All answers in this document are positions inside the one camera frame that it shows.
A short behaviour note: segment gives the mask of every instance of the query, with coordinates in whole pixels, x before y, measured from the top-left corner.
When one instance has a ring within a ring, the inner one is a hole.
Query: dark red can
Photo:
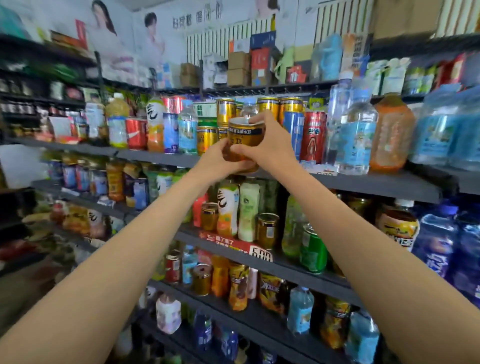
[[[167,114],[180,114],[183,110],[181,102],[184,99],[185,97],[183,96],[164,97],[163,103],[165,105],[165,112]]]
[[[327,114],[324,111],[305,112],[300,161],[315,161],[316,164],[322,163],[326,122]]]
[[[125,126],[128,134],[128,148],[131,150],[144,150],[147,147],[147,120],[140,118],[127,118]]]
[[[167,254],[165,281],[167,283],[178,283],[180,281],[180,252],[178,250],[172,250],[170,254]]]

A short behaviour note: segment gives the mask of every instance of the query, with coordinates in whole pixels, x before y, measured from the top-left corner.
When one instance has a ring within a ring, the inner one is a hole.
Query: ceiling
[[[115,1],[119,2],[120,4],[125,6],[127,9],[134,12],[136,10],[140,10],[141,8],[149,8],[151,6],[162,4],[164,2],[170,2],[173,0],[115,0]]]

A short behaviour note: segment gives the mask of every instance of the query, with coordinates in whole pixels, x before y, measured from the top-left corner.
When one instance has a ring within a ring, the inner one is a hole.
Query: hand
[[[265,123],[265,137],[258,146],[235,144],[230,149],[253,159],[260,167],[275,176],[277,170],[285,167],[286,163],[298,164],[298,161],[293,153],[290,134],[275,120],[272,112],[264,111],[248,121],[255,124],[262,120]]]
[[[228,138],[224,138],[209,147],[189,174],[194,175],[195,178],[200,179],[207,185],[211,185],[226,178],[228,175],[252,168],[255,162],[250,160],[240,162],[227,162],[224,160],[223,152],[229,142]]]

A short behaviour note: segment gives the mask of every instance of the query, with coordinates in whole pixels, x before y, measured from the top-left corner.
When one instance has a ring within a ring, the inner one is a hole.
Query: right arm
[[[366,222],[297,162],[271,113],[257,147],[232,146],[295,196],[329,253],[404,364],[480,363],[480,312],[412,253]]]

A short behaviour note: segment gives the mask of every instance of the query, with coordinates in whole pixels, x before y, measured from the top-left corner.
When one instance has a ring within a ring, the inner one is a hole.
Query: orange bottle
[[[370,170],[395,172],[403,167],[415,129],[415,116],[398,94],[375,105],[378,122],[372,142]]]

